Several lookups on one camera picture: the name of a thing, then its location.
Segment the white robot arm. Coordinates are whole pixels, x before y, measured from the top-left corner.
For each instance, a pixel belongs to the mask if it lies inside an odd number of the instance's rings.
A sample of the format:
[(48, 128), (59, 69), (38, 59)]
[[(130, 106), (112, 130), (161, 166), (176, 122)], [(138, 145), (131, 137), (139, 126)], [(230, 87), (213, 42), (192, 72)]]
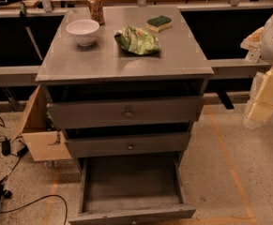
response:
[(247, 36), (240, 47), (248, 51), (248, 62), (256, 63), (261, 59), (271, 66), (267, 73), (258, 72), (254, 77), (245, 111), (244, 125), (258, 128), (273, 115), (273, 15), (263, 27)]

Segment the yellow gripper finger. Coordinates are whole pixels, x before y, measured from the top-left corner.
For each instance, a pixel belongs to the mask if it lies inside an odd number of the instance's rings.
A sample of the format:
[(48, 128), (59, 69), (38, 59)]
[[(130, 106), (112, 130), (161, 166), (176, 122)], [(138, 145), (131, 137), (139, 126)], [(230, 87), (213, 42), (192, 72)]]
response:
[(255, 30), (253, 33), (243, 39), (243, 41), (240, 43), (240, 47), (248, 51), (259, 49), (261, 46), (261, 36), (263, 31), (264, 27), (260, 27)]
[(273, 115), (273, 68), (257, 72), (250, 89), (244, 117), (246, 128), (259, 128)]

